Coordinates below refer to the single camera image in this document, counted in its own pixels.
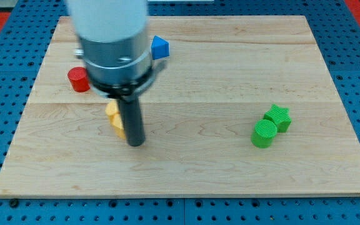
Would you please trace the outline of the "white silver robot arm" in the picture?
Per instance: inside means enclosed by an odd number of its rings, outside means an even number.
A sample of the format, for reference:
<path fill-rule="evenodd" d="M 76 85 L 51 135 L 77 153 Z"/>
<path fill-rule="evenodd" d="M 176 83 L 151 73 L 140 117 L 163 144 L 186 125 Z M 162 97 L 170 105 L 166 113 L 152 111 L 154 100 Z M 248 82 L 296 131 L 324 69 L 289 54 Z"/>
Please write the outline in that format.
<path fill-rule="evenodd" d="M 146 0 L 66 0 L 93 90 L 130 102 L 167 62 L 153 61 Z"/>

